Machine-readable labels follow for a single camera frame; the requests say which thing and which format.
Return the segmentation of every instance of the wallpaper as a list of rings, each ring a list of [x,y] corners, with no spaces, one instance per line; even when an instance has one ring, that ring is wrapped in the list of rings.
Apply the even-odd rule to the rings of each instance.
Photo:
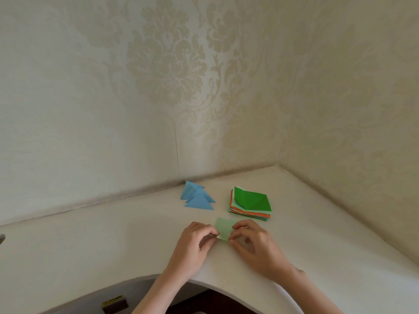
[[[419,262],[419,0],[319,0],[280,163]]]
[[[0,0],[0,224],[277,163],[317,0]]]

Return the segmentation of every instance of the person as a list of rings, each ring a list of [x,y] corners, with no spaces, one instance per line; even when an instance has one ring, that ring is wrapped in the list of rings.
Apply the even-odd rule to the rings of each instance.
[[[201,268],[209,250],[218,240],[207,235],[220,233],[212,226],[192,222],[182,232],[169,263],[155,280],[147,295],[132,314],[163,314],[179,289]],[[236,239],[246,237],[253,251]],[[305,314],[343,314],[307,277],[294,267],[278,248],[269,232],[253,220],[242,220],[233,225],[229,243],[254,271],[279,284],[294,299]]]

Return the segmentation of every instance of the person's right hand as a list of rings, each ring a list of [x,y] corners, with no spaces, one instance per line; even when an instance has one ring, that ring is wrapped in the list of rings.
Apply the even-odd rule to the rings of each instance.
[[[281,278],[292,271],[293,265],[275,244],[269,232],[250,219],[235,223],[233,229],[228,242],[250,268],[281,285]],[[240,236],[248,238],[246,242],[250,241],[253,244],[254,252],[250,252],[236,241]]]

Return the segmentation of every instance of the white table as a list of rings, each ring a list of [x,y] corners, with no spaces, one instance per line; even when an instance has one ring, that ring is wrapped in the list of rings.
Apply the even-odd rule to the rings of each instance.
[[[0,227],[0,312],[40,313],[134,278],[155,277],[191,221],[214,223],[233,186],[268,195],[266,228],[346,314],[418,313],[419,267],[294,176],[274,166],[205,180],[214,211],[186,208],[182,187]],[[249,270],[226,242],[194,283],[259,313],[300,313],[274,283]]]

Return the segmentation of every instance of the blue paper triangle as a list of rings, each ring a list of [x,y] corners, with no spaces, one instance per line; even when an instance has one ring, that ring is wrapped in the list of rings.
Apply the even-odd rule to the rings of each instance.
[[[214,210],[211,204],[207,201],[207,199],[202,194],[196,195],[189,203],[185,205],[185,207],[207,209],[209,211]]]
[[[198,188],[205,188],[205,186],[201,186],[192,182],[186,181],[185,188],[183,189],[181,199],[186,199],[185,195],[191,190],[191,189],[198,189]]]
[[[210,195],[208,195],[208,193],[206,192],[206,191],[204,191],[202,188],[198,188],[197,190],[195,190],[191,195],[189,194],[190,192],[188,192],[186,195],[185,195],[185,198],[187,199],[187,203],[189,203],[192,199],[194,199],[195,198],[195,196],[197,196],[197,195],[199,195],[199,194],[202,194],[202,195],[204,195],[204,197],[207,199],[207,201],[209,202],[209,203],[215,203],[215,200],[213,200],[212,198],[211,198],[211,196]]]

